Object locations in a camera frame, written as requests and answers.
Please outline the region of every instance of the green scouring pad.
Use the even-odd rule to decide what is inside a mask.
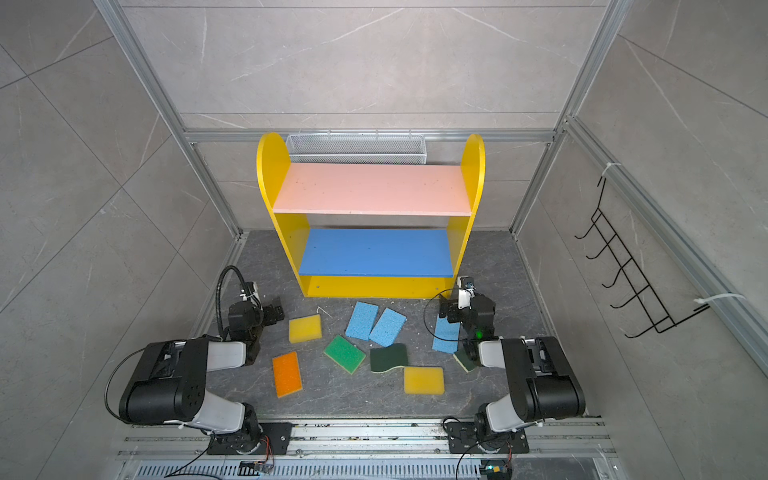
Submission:
[[[467,352],[462,347],[459,347],[456,353],[453,354],[453,358],[456,359],[458,364],[461,365],[464,371],[467,373],[470,373],[472,370],[477,368],[477,365],[475,365],[475,363],[469,359]]]
[[[371,372],[384,373],[404,366],[408,366],[408,351],[402,343],[371,349]]]
[[[323,353],[349,373],[354,373],[366,358],[365,353],[361,352],[356,346],[341,337],[341,335],[336,335],[336,338],[323,350]]]

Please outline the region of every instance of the dark marble floor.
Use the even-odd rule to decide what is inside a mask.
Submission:
[[[261,353],[252,366],[208,374],[211,392],[236,402],[248,402],[259,414],[282,415],[471,415],[485,402],[508,392],[503,371],[476,369],[466,373],[452,358],[432,351],[432,337],[424,329],[422,312],[426,300],[307,299],[302,295],[283,248],[273,231],[254,231],[240,255],[237,266],[246,280],[257,283],[265,301],[280,296],[286,318],[320,312],[323,338],[292,345],[288,322],[264,330]],[[470,236],[461,274],[475,278],[479,292],[496,302],[495,326],[500,336],[528,337],[545,333],[531,285],[512,238],[506,232],[474,232]],[[234,283],[222,295],[222,310],[235,300]],[[414,396],[403,392],[402,370],[372,373],[369,359],[350,375],[323,354],[337,334],[343,334],[357,300],[402,313],[408,319],[397,341],[408,346],[415,366],[441,366],[445,394]],[[427,310],[434,328],[437,302]],[[371,342],[349,339],[363,352],[378,347]],[[272,373],[272,358],[296,350],[303,390],[278,399]]]

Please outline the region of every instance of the yellow sponge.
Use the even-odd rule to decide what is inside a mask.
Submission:
[[[308,342],[323,338],[320,330],[320,315],[293,319],[288,324],[288,341],[291,343]]]
[[[403,378],[405,379],[406,393],[412,395],[442,395],[445,393],[442,368],[438,366],[407,366]]]

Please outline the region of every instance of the aluminum frame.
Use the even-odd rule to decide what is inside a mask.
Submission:
[[[197,178],[200,179],[200,182],[203,184],[203,188],[205,188],[205,191],[208,193],[216,210],[219,211],[219,215],[221,215],[222,220],[227,225],[227,229],[229,229],[233,237],[237,237],[243,230],[237,224],[237,219],[232,213],[226,199],[224,199],[224,195],[221,193],[218,183],[206,167],[202,155],[200,155],[200,152],[198,152],[185,138],[184,126],[181,123],[178,111],[171,103],[170,97],[157,79],[157,75],[154,73],[152,66],[147,60],[147,54],[144,52],[144,49],[136,38],[133,28],[131,28],[131,25],[128,23],[128,19],[123,13],[122,7],[115,0],[94,0],[94,3],[101,13],[101,16],[104,17],[104,21],[109,25],[110,30],[112,30],[114,38],[118,41],[120,48],[125,53],[128,63],[131,64],[131,67],[136,72],[139,81],[144,86],[144,90],[147,91],[149,98],[152,100],[158,113],[160,113],[163,121],[168,126],[170,134],[173,135],[181,152],[190,163],[192,170],[194,170]]]
[[[552,141],[554,129],[550,128],[456,128],[456,129],[291,129],[270,130],[244,128],[242,130],[208,130],[202,128],[187,129],[184,134],[191,143],[203,142],[258,142],[262,135],[276,132],[282,137],[291,134],[414,134],[423,135],[426,141],[467,141],[469,135],[478,134],[483,141]]]
[[[243,252],[243,247],[245,247],[246,240],[248,240],[248,232],[243,233],[232,240],[227,255],[219,266],[219,271],[223,270],[227,265],[237,264],[237,260]],[[224,285],[221,287],[223,292],[227,291],[227,285],[232,281],[232,277],[233,275],[229,275],[224,281]],[[200,308],[200,313],[197,315],[194,325],[192,325],[188,338],[197,338],[198,336],[207,333],[209,327],[213,323],[214,315],[216,315],[216,284],[209,289],[205,303]]]
[[[570,117],[565,124],[565,130],[599,169],[605,168],[607,163],[618,163],[611,152],[578,117]],[[738,293],[736,287],[714,266],[626,168],[622,165],[614,165],[605,172],[604,176],[627,205],[650,228],[702,296]],[[768,324],[765,319],[749,302],[736,297],[713,300],[710,306],[750,354],[752,360],[768,376]]]
[[[528,189],[525,191],[525,195],[523,195],[523,199],[520,202],[515,218],[512,219],[512,224],[509,226],[509,231],[515,237],[520,233],[525,219],[531,213],[531,208],[538,197],[538,192],[541,190],[541,186],[544,185],[544,180],[546,180],[552,168],[554,158],[557,156],[558,151],[560,151],[564,126],[568,122],[568,118],[575,115],[581,108],[581,104],[584,103],[584,99],[594,83],[594,78],[597,77],[600,66],[603,65],[608,50],[611,48],[621,24],[627,17],[632,2],[633,0],[612,0],[608,7],[606,7],[606,12],[598,27],[598,32],[594,36],[584,64],[576,76],[576,82],[574,82],[571,93],[568,95],[565,106],[558,118],[557,126],[554,130],[553,144],[548,145],[547,150],[541,156],[531,182],[528,184]]]
[[[451,459],[440,418],[302,418],[265,415],[260,422],[294,423],[291,443],[284,458],[305,460],[380,460],[386,458]],[[131,426],[121,435],[116,460],[122,462],[118,478],[130,479],[142,461],[189,460],[202,452],[208,438],[192,429],[175,426]],[[620,465],[618,454],[601,418],[574,418],[529,427],[530,452],[515,458],[592,458],[605,465]],[[469,454],[469,458],[506,458],[505,454]],[[207,459],[232,457],[207,457]],[[237,455],[238,460],[261,459]]]

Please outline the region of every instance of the black cable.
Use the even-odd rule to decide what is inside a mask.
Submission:
[[[232,270],[235,272],[235,275],[237,275],[237,279],[240,281],[240,288],[243,290],[243,292],[246,294],[246,296],[253,297],[254,300],[256,300],[259,315],[262,315],[261,311],[261,302],[259,299],[256,298],[255,295],[253,295],[253,292],[250,291],[250,289],[245,284],[245,279],[243,278],[243,274],[240,272],[240,269],[238,269],[234,265],[227,265],[224,267],[223,270],[221,270],[221,273],[219,274],[219,281],[216,282],[216,326],[219,329],[219,336],[223,341],[227,341],[227,335],[229,334],[229,329],[224,329],[224,324],[221,321],[221,286],[224,283],[224,278],[227,276],[227,272]]]
[[[451,339],[451,340],[448,340],[448,339],[442,339],[442,338],[440,338],[439,336],[435,335],[435,334],[434,334],[434,333],[433,333],[433,332],[432,332],[432,331],[429,329],[429,327],[427,326],[427,307],[428,307],[428,306],[429,306],[429,304],[430,304],[430,303],[432,303],[432,301],[433,301],[434,299],[436,299],[438,296],[441,296],[441,295],[442,295],[443,293],[445,293],[445,292],[452,292],[453,290],[465,290],[465,291],[467,291],[467,292],[468,292],[468,291],[470,291],[469,289],[466,289],[466,288],[461,288],[460,286],[454,286],[454,287],[451,287],[451,288],[446,288],[446,289],[445,289],[445,290],[443,290],[442,292],[438,292],[438,294],[437,294],[437,295],[435,295],[434,297],[432,297],[431,299],[427,300],[427,303],[426,303],[426,305],[424,305],[424,310],[422,311],[422,319],[424,320],[424,328],[426,328],[426,329],[427,329],[427,332],[429,332],[429,335],[432,335],[432,336],[434,336],[436,339],[438,339],[438,340],[442,340],[443,342],[457,342],[458,340],[457,340],[457,339]]]
[[[176,339],[176,340],[171,340],[171,342],[172,343],[175,343],[175,342],[186,342],[186,340]],[[112,370],[112,373],[109,375],[109,379],[107,379],[107,385],[104,387],[104,407],[107,409],[107,412],[109,412],[110,415],[112,415],[113,417],[115,417],[116,419],[120,420],[121,422],[123,422],[126,425],[141,425],[141,426],[155,426],[156,425],[155,423],[138,423],[138,422],[132,422],[130,420],[126,420],[126,419],[120,417],[115,412],[113,412],[111,408],[109,408],[109,401],[108,401],[109,400],[109,385],[112,383],[112,379],[114,378],[114,374],[118,372],[120,367],[122,367],[123,364],[128,361],[128,359],[130,359],[132,356],[136,355],[137,353],[141,353],[141,352],[145,351],[146,349],[147,349],[147,347],[138,349],[135,352],[133,352],[132,354],[130,354],[127,357],[125,357],[124,359],[122,359],[120,361],[120,363],[118,363],[118,366],[114,367],[114,370]],[[189,426],[189,425],[185,425],[185,427],[187,427],[189,429],[200,430],[201,432],[206,432],[205,430],[200,429],[198,427],[193,427],[193,426]]]
[[[453,415],[448,415],[447,417],[443,417],[443,419],[440,421],[440,426],[442,427],[442,431],[445,432],[445,434],[448,436],[448,438],[452,439],[453,435],[448,431],[448,429],[445,427],[447,420],[453,420],[454,422],[461,422],[461,420],[457,419]]]
[[[218,480],[222,480],[221,477],[217,477],[209,473],[182,472],[182,470],[184,470],[186,467],[192,465],[192,463],[198,460],[201,456],[205,455],[205,452],[207,452],[210,449],[210,447],[214,444],[215,439],[216,439],[216,434],[212,432],[210,434],[210,440],[208,440],[208,446],[205,448],[205,450],[200,452],[200,454],[197,457],[192,458],[189,462],[187,462],[185,466],[177,468],[176,470],[173,470],[171,473],[169,473],[168,475],[165,475],[163,478],[181,477],[182,475],[196,475],[198,477],[218,478]]]
[[[477,442],[475,442],[475,444],[474,444],[474,445],[472,445],[471,447],[469,447],[468,449],[466,449],[466,450],[464,451],[464,453],[462,453],[462,456],[458,457],[458,463],[456,463],[456,480],[458,480],[458,466],[462,464],[462,460],[464,459],[464,455],[467,455],[467,454],[469,453],[469,451],[470,451],[470,450],[472,450],[474,447],[478,447],[478,446],[480,446],[482,443],[486,443],[486,442],[493,442],[494,440],[495,440],[495,439],[488,439],[488,440],[480,440],[480,441],[477,441]]]
[[[107,412],[109,412],[109,414],[115,417],[116,419],[120,420],[123,423],[127,423],[128,425],[138,425],[138,424],[134,424],[133,422],[129,422],[128,420],[121,418],[118,414],[116,414],[115,412],[112,412],[111,408],[109,408],[109,401],[108,401],[109,384],[112,383],[112,378],[114,377],[114,374],[118,372],[118,369],[123,365],[123,363],[126,363],[128,359],[130,359],[132,356],[136,355],[137,353],[141,353],[146,349],[147,347],[138,349],[132,354],[130,354],[129,356],[125,357],[120,363],[118,363],[118,366],[114,367],[114,370],[112,370],[112,373],[109,375],[109,379],[107,380],[107,386],[104,387],[104,407],[107,409]]]

